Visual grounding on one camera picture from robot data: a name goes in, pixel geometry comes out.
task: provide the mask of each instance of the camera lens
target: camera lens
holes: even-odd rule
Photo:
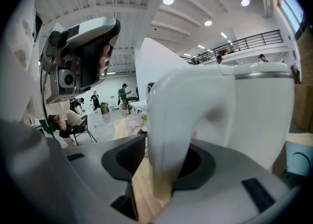
[[[71,85],[73,83],[73,80],[74,80],[74,78],[72,75],[68,74],[67,76],[65,76],[65,84],[66,85]]]

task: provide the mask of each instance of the chair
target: chair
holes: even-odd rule
[[[83,133],[88,133],[89,136],[90,136],[91,138],[93,138],[95,142],[97,142],[97,140],[92,136],[92,134],[91,134],[90,131],[88,130],[88,115],[84,115],[81,119],[83,120],[83,122],[78,125],[77,133],[73,134],[77,146],[79,146],[79,144],[78,144],[78,142],[77,142],[76,136],[80,136],[80,135],[83,134]]]

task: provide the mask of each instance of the person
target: person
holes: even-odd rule
[[[74,147],[73,140],[70,138],[70,134],[76,134],[78,132],[78,126],[83,120],[73,112],[68,110],[65,113],[48,116],[48,120],[51,123],[57,123],[60,126],[59,136],[65,141],[68,147]]]
[[[224,58],[221,55],[216,56],[216,64],[221,64]]]
[[[93,91],[93,95],[91,96],[90,101],[93,101],[94,110],[100,108],[99,96],[97,95],[96,91]]]
[[[84,103],[84,98],[74,99],[70,103],[70,109],[74,112],[76,112],[78,115],[82,115],[85,110],[82,107],[82,104]]]
[[[259,58],[261,59],[261,61],[263,62],[268,62],[268,60],[265,58],[264,54],[260,54]]]
[[[25,124],[30,124],[28,115],[31,115],[39,120],[44,119],[44,112],[42,107],[41,86],[40,86],[40,69],[38,67],[39,54],[39,38],[43,21],[40,15],[35,11],[35,0],[21,0],[16,7],[7,23],[2,35],[1,49],[5,51],[6,55],[12,56],[14,60],[7,60],[12,64],[12,72],[21,74],[21,79],[31,79],[32,84],[24,88],[25,92],[21,105],[25,106],[24,111],[20,112],[20,108],[12,109],[8,112],[12,119],[21,121]],[[103,56],[99,60],[100,72],[102,73],[106,67],[106,57],[110,50],[110,46],[104,46]],[[56,56],[54,64],[59,67],[65,65],[65,61]],[[71,70],[76,70],[75,62],[72,61]],[[45,83],[44,101],[51,96],[50,76],[48,75]],[[70,108],[69,101],[63,101],[52,104],[45,104],[47,115],[57,115],[67,112]]]
[[[123,110],[126,110],[126,108],[127,108],[127,98],[126,98],[126,95],[131,93],[131,91],[129,91],[129,92],[125,91],[126,87],[127,87],[127,84],[124,83],[122,88],[120,89],[121,100],[123,101]]]

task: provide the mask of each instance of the floor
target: floor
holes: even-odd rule
[[[102,119],[97,122],[93,122],[92,120],[88,119],[88,129],[98,142],[113,140],[115,132],[113,125],[114,121],[122,119],[126,116],[127,115],[123,112],[116,110],[102,115]],[[67,144],[63,141],[61,137],[59,137],[59,131],[55,131],[54,136],[56,139],[59,140],[63,148],[67,147]],[[90,138],[87,133],[77,136],[76,139],[80,146],[88,145],[94,142],[94,140]]]

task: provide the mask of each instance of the metal railing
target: metal railing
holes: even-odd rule
[[[217,48],[211,49],[211,51],[205,52],[203,54],[198,55],[196,58],[189,59],[188,62],[191,61],[193,65],[200,64],[203,62],[207,62],[216,58],[218,55],[224,55],[222,52],[226,54],[231,54],[234,52],[242,51],[245,49],[250,49],[258,46],[282,43],[283,39],[280,35],[280,30],[274,30],[265,32],[262,34],[252,35],[240,40],[236,40],[232,43],[227,43]]]

